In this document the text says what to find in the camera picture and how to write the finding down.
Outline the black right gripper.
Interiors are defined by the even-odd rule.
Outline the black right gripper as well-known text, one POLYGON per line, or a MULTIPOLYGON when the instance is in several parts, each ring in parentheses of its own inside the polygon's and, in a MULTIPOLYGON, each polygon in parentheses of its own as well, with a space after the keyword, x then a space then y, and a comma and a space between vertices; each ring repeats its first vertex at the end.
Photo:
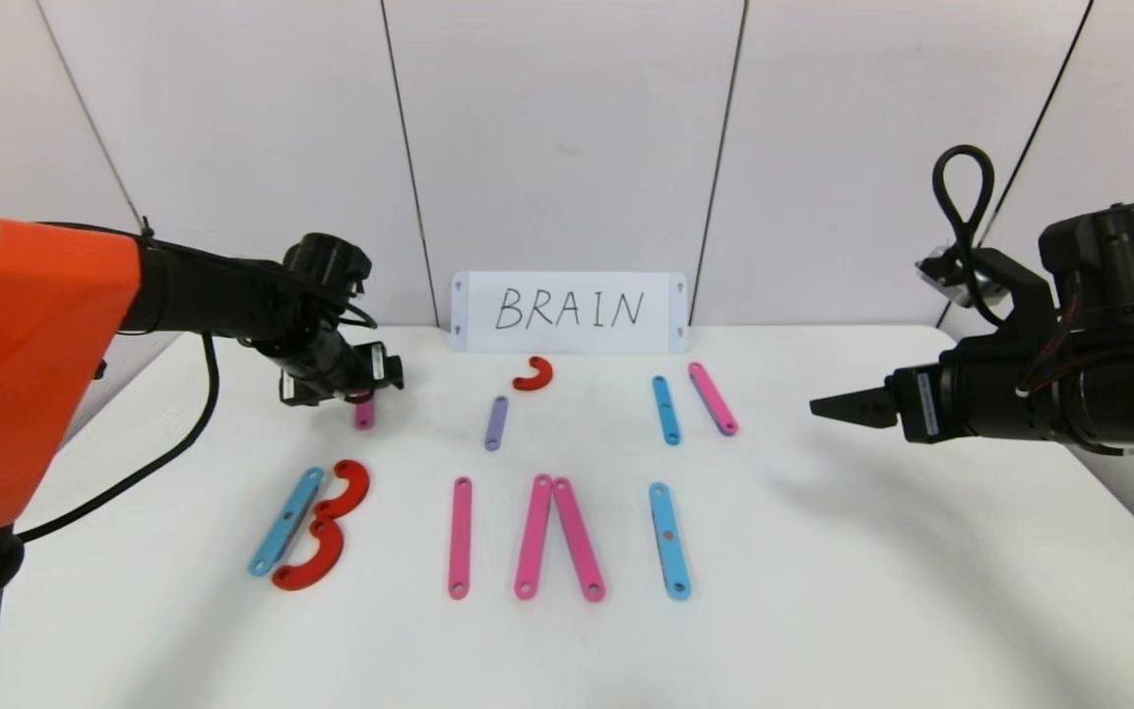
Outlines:
POLYGON ((962 438, 1058 441, 1052 395, 1016 390, 1032 354, 1013 345, 958 345, 936 362, 896 369, 886 386, 810 400, 815 417, 888 429, 913 444, 962 438))

